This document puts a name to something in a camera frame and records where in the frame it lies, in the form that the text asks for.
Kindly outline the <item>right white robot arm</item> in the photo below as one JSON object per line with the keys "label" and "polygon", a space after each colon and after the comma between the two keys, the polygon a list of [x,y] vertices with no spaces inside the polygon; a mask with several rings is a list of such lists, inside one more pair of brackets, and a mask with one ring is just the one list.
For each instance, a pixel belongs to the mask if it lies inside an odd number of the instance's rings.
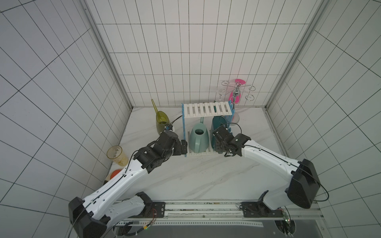
{"label": "right white robot arm", "polygon": [[256,203],[259,210],[267,212],[292,204],[303,209],[312,206],[322,185],[311,161],[282,156],[242,133],[234,136],[225,126],[218,127],[212,135],[216,139],[216,149],[224,152],[225,157],[238,155],[252,159],[287,182],[275,190],[264,191]]}

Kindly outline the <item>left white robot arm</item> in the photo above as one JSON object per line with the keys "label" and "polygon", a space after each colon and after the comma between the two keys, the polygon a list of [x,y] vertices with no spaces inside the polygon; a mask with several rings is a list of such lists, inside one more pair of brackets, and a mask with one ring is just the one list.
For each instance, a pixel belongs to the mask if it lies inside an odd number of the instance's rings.
{"label": "left white robot arm", "polygon": [[187,154],[188,143],[173,131],[164,131],[159,138],[133,153],[129,164],[105,185],[85,198],[75,197],[68,205],[69,220],[79,238],[100,238],[130,218],[155,217],[153,201],[145,192],[122,202],[117,200],[140,178],[148,175],[172,156]]}

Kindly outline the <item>dark teal watering can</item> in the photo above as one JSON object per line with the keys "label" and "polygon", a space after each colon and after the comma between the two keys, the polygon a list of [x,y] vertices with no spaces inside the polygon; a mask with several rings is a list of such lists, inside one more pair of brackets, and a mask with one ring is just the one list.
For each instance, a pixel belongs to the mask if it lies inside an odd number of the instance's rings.
{"label": "dark teal watering can", "polygon": [[217,151],[221,142],[228,138],[230,133],[229,124],[224,116],[215,116],[211,127],[211,145]]}

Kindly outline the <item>light green watering can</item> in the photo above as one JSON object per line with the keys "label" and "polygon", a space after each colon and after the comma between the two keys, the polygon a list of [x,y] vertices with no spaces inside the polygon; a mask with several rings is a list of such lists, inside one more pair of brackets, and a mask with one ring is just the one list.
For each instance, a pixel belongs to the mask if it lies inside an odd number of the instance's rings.
{"label": "light green watering can", "polygon": [[194,153],[203,153],[209,146],[209,134],[204,117],[200,118],[200,122],[193,126],[189,136],[190,149]]}

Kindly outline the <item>olive green watering can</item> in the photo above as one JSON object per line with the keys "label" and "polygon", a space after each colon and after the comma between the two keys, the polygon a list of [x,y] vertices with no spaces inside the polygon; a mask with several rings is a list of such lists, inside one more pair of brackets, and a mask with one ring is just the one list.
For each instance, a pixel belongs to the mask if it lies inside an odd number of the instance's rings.
{"label": "olive green watering can", "polygon": [[170,124],[170,120],[163,111],[157,109],[153,99],[151,99],[151,102],[156,113],[156,129],[158,134],[161,134]]}

